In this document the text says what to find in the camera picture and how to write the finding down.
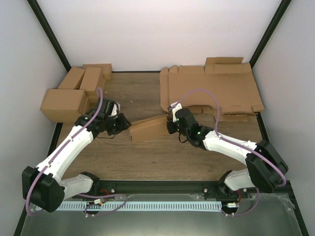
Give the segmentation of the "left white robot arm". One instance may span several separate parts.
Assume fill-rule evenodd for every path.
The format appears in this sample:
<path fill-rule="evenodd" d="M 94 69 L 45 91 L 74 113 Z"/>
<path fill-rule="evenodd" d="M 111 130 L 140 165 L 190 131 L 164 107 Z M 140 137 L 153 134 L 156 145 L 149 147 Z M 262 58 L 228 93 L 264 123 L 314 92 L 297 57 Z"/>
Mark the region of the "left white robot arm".
<path fill-rule="evenodd" d="M 100 98 L 95 108 L 77 119 L 67 137 L 44 161 L 23 170 L 22 191 L 28 214 L 33 214 L 31 204 L 53 212 L 64 200 L 74 196 L 97 198 L 101 188 L 98 177 L 88 172 L 68 179 L 63 179 L 63 175 L 80 152 L 100 133 L 107 132 L 115 137 L 131 126 L 120 109 L 118 102 Z"/>

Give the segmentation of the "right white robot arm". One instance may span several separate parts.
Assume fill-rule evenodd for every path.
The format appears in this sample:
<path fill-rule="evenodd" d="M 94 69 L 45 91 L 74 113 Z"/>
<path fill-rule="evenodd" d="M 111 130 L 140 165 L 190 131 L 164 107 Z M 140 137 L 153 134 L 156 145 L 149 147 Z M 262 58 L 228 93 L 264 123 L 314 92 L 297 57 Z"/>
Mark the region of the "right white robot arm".
<path fill-rule="evenodd" d="M 267 140 L 259 143 L 242 141 L 211 127 L 198 124 L 187 108 L 175 109 L 167 117 L 169 134 L 178 133 L 192 146 L 231 157 L 246 167 L 228 171 L 220 179 L 219 193 L 230 198 L 237 190 L 255 187 L 262 193 L 273 193 L 275 188 L 286 185 L 288 165 Z"/>

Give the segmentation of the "brown cardboard box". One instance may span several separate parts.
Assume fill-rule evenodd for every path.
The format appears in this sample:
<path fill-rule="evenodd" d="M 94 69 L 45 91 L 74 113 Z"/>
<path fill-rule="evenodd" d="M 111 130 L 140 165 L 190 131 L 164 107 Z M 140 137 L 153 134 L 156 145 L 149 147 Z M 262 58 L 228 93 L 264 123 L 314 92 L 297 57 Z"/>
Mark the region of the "brown cardboard box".
<path fill-rule="evenodd" d="M 135 121 L 129 128 L 133 143 L 144 142 L 154 138 L 168 135 L 167 115 L 160 115 Z"/>

